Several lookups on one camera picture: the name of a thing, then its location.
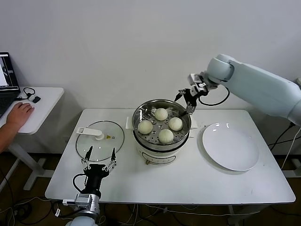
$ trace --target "white cooker base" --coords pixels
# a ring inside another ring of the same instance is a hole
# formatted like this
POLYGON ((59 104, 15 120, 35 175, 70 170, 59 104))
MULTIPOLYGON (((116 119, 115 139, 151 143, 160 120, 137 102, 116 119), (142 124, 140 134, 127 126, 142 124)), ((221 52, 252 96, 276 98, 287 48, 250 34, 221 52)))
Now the white cooker base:
POLYGON ((170 164, 176 159, 176 153, 181 149, 170 152, 170 153, 155 153, 152 152, 139 144, 136 144, 136 149, 142 155, 142 157, 146 160, 146 164, 154 164, 154 165, 166 165, 170 164))

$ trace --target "desk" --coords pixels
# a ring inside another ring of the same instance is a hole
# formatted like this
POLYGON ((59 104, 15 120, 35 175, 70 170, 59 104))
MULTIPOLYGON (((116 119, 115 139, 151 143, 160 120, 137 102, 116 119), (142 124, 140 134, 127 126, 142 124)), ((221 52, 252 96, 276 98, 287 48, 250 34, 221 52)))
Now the desk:
MULTIPOLYGON (((151 203, 181 205, 240 205, 246 211, 261 210, 268 204, 295 201, 286 178, 248 112, 244 110, 196 110, 193 114, 199 127, 195 138, 189 139, 169 165, 146 165, 135 148, 133 132, 125 129, 127 116, 134 110, 86 109, 73 131, 53 177, 45 192, 49 199, 74 199, 78 191, 72 185, 76 174, 83 172, 75 149, 77 127, 86 127, 95 121, 110 120, 125 132, 125 142, 116 154, 117 167, 102 180, 101 202, 151 203), (246 172, 234 172, 216 164, 202 147, 204 126, 228 122, 246 131, 260 150, 256 166, 246 172)), ((84 177, 76 180, 83 188, 84 177)), ((234 224, 244 216, 229 218, 234 224)))
MULTIPOLYGON (((6 123, 7 114, 11 111, 12 107, 16 103, 18 102, 30 103, 32 106, 35 107, 35 109, 31 114, 31 116, 29 117, 28 121, 21 127, 18 133, 28 134, 28 135, 36 133, 64 93, 63 88, 51 88, 51 87, 32 87, 32 88, 35 89, 36 95, 39 96, 41 100, 36 104, 34 104, 29 100, 15 101, 10 106, 10 108, 5 112, 5 114, 0 118, 0 127, 6 123)), ((26 97, 26 95, 23 93, 23 87, 20 87, 20 89, 21 89, 20 96, 26 97)), ((10 175, 13 173, 14 169, 17 167, 20 160, 23 161, 28 167, 30 167, 33 170, 32 174, 30 175, 30 177, 28 178, 24 186, 24 190, 30 190, 37 177, 48 177, 48 178, 52 177, 54 171, 45 170, 42 167, 46 159, 39 159, 39 161, 36 162, 20 145, 16 143, 12 143, 8 149, 18 159, 16 160, 16 162, 14 163, 10 171, 7 173, 7 178, 9 178, 10 175)), ((3 182, 0 185, 0 191, 4 187, 5 183, 6 181, 3 180, 3 182)))

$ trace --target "pot handle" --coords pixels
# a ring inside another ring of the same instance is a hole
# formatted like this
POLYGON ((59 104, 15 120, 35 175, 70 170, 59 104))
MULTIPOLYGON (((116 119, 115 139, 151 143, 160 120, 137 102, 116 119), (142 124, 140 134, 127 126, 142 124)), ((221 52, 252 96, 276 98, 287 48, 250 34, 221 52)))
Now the pot handle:
POLYGON ((134 127, 132 124, 132 117, 127 117, 126 129, 134 130, 134 127))
POLYGON ((191 119, 191 128, 190 129, 197 129, 198 128, 197 121, 194 119, 194 117, 192 115, 190 115, 190 119, 191 119))

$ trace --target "laptop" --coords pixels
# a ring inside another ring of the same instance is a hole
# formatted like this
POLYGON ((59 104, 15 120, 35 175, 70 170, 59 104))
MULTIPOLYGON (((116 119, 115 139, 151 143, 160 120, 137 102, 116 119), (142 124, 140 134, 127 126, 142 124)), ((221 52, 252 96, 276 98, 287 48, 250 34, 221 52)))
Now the laptop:
POLYGON ((20 88, 11 64, 9 54, 0 52, 0 117, 5 113, 15 98, 20 94, 20 88))

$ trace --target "white bun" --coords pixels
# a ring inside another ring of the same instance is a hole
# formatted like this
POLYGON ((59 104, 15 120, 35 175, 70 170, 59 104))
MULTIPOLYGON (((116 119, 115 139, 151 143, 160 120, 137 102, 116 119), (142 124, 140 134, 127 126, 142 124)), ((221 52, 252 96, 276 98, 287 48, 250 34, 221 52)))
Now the white bun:
POLYGON ((152 131, 152 123, 147 120, 143 120, 138 125, 138 131, 142 134, 148 134, 152 131))
POLYGON ((168 126, 174 131, 179 131, 183 128, 183 121, 177 117, 174 117, 169 120, 168 126))
POLYGON ((159 141, 163 144, 171 143, 174 140, 174 134, 169 129, 163 129, 159 133, 159 141))
POLYGON ((163 120, 167 119, 167 117, 168 117, 168 112, 164 108, 158 108, 155 111, 155 118, 157 120, 163 121, 163 120))

